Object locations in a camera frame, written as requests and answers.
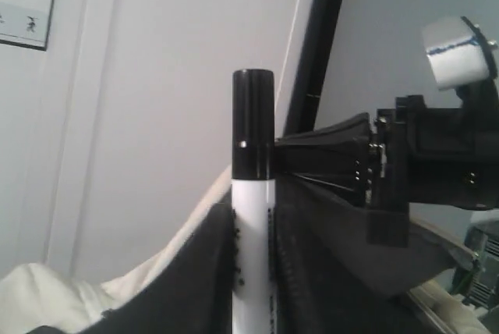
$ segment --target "black marker cap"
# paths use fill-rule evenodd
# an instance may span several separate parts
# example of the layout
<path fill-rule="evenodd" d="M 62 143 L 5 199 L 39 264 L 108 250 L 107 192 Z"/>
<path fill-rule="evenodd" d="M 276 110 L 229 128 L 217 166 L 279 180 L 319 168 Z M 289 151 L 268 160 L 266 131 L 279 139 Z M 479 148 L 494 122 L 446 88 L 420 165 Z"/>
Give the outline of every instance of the black marker cap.
<path fill-rule="evenodd" d="M 264 69 L 234 72 L 232 178 L 274 178 L 274 74 Z"/>

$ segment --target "framed picture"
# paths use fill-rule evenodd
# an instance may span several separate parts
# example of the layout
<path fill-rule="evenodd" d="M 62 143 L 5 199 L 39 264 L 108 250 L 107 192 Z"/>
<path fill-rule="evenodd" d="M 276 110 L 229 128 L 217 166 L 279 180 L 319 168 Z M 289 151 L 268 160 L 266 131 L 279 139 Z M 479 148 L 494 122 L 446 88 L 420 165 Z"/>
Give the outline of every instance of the framed picture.
<path fill-rule="evenodd" d="M 54 0 L 0 0 L 0 43 L 46 51 Z"/>

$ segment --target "marker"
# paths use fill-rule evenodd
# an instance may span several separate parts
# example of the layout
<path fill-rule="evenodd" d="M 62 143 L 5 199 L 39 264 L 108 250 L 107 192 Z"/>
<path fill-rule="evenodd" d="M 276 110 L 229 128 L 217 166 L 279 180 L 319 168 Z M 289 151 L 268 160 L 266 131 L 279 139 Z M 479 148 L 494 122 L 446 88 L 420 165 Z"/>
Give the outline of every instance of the marker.
<path fill-rule="evenodd" d="M 232 208 L 235 211 L 234 334 L 275 334 L 274 74 L 233 74 Z"/>

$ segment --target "gray fabric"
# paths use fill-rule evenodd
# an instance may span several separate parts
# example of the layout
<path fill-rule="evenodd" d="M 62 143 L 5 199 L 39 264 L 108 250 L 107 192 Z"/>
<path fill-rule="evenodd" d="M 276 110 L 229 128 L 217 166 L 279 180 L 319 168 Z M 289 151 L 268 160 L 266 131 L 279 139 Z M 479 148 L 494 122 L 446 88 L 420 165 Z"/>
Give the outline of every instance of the gray fabric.
<path fill-rule="evenodd" d="M 459 265 L 470 269 L 474 253 L 429 224 L 412 219 L 409 247 L 366 242 L 366 210 L 351 206 L 328 190 L 289 176 L 277 179 L 278 206 L 299 206 L 304 225 L 352 274 L 373 291 L 399 295 Z"/>

